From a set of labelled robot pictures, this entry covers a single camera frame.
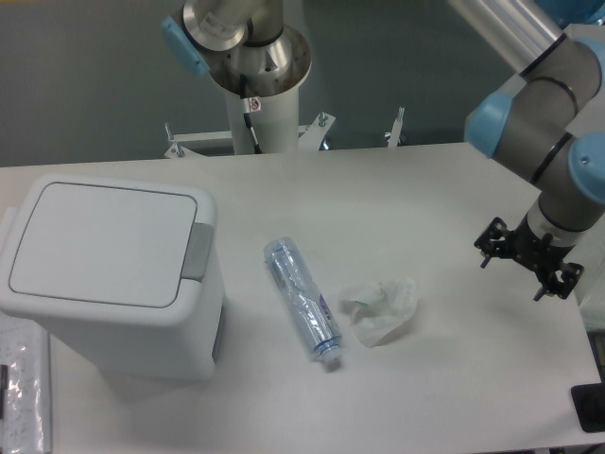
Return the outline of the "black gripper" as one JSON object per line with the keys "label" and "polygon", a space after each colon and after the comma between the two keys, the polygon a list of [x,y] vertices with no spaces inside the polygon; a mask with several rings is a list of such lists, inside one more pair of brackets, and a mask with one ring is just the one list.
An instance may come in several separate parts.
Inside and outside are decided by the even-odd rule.
{"label": "black gripper", "polygon": [[485,269],[492,258],[511,259],[532,271],[540,283],[533,297],[540,301],[544,296],[566,300],[583,275],[584,267],[578,263],[563,263],[564,249],[552,246],[553,236],[537,237],[527,225],[510,231],[502,218],[496,217],[474,242]]}

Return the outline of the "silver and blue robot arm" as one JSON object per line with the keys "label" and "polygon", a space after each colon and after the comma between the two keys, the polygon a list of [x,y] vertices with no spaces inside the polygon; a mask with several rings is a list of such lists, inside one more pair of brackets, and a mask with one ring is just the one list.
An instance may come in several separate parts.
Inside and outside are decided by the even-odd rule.
{"label": "silver and blue robot arm", "polygon": [[475,241],[486,261],[532,271],[543,296],[567,298],[583,274],[566,261],[604,214],[604,135],[568,125],[604,90],[604,45],[573,39],[535,1],[454,1],[452,7],[523,85],[496,91],[467,117],[464,139],[540,191],[519,225],[495,218]]}

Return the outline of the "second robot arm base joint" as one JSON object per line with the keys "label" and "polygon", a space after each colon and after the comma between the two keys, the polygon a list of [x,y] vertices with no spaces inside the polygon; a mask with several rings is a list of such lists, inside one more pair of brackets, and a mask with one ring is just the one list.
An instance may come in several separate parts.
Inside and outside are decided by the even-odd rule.
{"label": "second robot arm base joint", "polygon": [[281,95],[311,69],[310,46],[285,23],[282,1],[186,1],[161,29],[186,70],[243,98]]}

